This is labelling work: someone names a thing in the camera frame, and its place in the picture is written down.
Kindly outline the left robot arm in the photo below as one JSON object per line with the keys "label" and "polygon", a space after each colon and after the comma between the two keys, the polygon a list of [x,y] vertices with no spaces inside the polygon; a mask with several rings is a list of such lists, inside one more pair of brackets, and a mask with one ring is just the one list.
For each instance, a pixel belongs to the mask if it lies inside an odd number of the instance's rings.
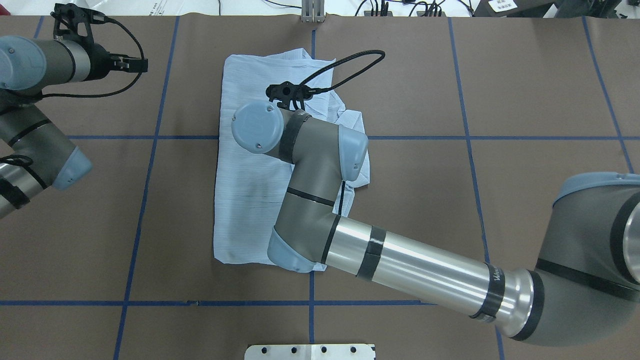
{"label": "left robot arm", "polygon": [[64,32],[53,39],[1,37],[1,139],[13,152],[1,158],[2,217],[49,187],[64,191],[92,170],[78,146],[37,107],[51,85],[103,79],[111,71],[148,71],[143,54],[109,52],[91,36]]}

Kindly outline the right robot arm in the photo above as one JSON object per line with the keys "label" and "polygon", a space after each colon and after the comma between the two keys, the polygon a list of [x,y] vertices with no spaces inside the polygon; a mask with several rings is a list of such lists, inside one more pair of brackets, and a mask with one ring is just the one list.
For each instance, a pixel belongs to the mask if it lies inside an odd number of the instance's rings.
{"label": "right robot arm", "polygon": [[243,105],[231,119],[245,150],[294,166],[270,235],[269,259],[289,271],[327,265],[364,281],[496,326],[535,346],[576,346],[617,331],[639,308],[639,175],[588,172],[568,178],[553,201],[540,247],[528,235],[507,245],[536,253],[534,269],[502,269],[442,249],[471,220],[471,187],[458,185],[454,161],[400,158],[402,170],[431,166],[408,210],[387,194],[378,216],[405,218],[412,236],[334,213],[339,185],[361,168],[364,133],[288,111],[266,101]]}

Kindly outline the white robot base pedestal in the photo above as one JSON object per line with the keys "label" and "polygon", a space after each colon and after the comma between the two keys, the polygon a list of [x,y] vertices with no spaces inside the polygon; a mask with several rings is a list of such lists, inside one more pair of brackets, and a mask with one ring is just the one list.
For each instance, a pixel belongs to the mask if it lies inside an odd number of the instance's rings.
{"label": "white robot base pedestal", "polygon": [[376,360],[374,344],[256,344],[249,346],[245,360]]}

